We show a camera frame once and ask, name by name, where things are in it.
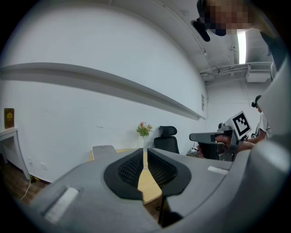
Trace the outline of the person's right hand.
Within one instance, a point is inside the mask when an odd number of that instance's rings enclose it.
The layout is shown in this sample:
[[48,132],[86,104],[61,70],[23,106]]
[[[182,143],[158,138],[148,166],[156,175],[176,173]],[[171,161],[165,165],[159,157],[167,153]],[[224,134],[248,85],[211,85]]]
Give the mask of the person's right hand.
[[223,143],[226,148],[229,148],[231,144],[231,137],[228,135],[218,135],[216,136],[217,143]]

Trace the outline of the black office chair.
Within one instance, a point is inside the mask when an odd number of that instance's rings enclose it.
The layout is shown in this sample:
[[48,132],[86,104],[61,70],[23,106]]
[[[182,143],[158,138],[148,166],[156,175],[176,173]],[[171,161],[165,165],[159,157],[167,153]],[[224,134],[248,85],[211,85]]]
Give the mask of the black office chair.
[[160,126],[161,135],[154,139],[155,148],[179,154],[178,143],[175,135],[177,129],[174,126]]

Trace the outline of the white air conditioner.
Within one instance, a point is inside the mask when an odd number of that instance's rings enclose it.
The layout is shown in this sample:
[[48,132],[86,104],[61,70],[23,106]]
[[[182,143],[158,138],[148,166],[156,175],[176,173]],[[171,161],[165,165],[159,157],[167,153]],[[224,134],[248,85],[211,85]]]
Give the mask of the white air conditioner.
[[270,79],[271,64],[249,64],[246,72],[246,81],[251,83],[266,82]]

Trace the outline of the ceiling strip light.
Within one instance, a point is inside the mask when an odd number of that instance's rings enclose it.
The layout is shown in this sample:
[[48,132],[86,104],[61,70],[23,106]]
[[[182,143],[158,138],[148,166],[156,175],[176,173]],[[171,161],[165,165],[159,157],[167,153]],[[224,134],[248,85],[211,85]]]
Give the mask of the ceiling strip light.
[[245,64],[246,62],[246,32],[238,31],[238,48],[239,48],[239,64]]

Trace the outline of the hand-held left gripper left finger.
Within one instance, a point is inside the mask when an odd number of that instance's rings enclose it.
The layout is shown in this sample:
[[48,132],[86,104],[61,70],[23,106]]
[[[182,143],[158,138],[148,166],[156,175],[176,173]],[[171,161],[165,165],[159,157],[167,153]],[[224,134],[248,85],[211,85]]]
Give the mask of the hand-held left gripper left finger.
[[138,190],[143,168],[142,149],[100,154],[44,188],[31,209],[54,233],[155,233]]

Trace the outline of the person's right forearm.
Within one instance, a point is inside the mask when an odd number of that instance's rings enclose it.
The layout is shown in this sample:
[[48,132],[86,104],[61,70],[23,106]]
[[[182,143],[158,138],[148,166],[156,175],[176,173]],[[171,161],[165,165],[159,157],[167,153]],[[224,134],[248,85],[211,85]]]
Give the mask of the person's right forearm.
[[261,139],[259,138],[249,139],[248,141],[240,141],[236,152],[239,153],[244,150],[251,150],[255,146],[255,144],[257,144],[260,141]]

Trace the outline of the white ceiling pipes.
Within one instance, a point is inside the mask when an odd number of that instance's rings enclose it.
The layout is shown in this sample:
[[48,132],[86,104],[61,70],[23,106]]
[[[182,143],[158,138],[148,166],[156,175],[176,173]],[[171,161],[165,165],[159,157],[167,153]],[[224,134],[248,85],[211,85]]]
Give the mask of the white ceiling pipes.
[[216,78],[223,76],[234,76],[236,73],[246,72],[247,64],[235,64],[230,66],[214,67],[200,72],[200,76],[205,83],[213,82]]

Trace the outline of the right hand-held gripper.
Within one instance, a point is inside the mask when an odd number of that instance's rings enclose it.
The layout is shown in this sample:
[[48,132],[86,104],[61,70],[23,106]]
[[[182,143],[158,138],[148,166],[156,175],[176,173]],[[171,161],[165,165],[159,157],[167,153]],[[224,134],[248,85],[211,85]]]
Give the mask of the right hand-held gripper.
[[[243,111],[230,117],[226,122],[222,122],[218,126],[217,133],[192,133],[190,140],[193,142],[215,142],[216,155],[221,161],[234,161],[236,150],[242,139],[248,136],[251,126]],[[217,136],[229,136],[231,142],[229,147],[223,142],[217,142]]]

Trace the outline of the pink flowers in white vase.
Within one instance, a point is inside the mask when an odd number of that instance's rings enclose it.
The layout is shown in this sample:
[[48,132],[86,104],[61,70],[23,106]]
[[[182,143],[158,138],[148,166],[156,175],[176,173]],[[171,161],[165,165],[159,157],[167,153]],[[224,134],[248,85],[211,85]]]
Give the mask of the pink flowers in white vase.
[[145,137],[148,137],[152,132],[153,127],[145,122],[140,122],[136,132],[139,134],[139,148],[143,148]]

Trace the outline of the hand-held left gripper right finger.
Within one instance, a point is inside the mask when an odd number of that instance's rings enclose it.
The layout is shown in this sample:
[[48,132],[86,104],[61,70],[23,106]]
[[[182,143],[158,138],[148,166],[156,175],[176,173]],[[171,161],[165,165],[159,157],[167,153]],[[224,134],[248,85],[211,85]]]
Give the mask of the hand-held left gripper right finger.
[[229,233],[230,199],[223,182],[232,162],[200,159],[148,149],[148,168],[162,190],[156,230],[148,233]]

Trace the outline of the brown gold-print book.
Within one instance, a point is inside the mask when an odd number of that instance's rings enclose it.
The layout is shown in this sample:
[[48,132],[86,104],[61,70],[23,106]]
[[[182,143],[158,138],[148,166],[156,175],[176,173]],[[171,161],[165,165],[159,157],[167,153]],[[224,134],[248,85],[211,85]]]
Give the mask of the brown gold-print book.
[[15,126],[14,115],[15,115],[15,110],[13,108],[4,109],[5,129],[13,128]]

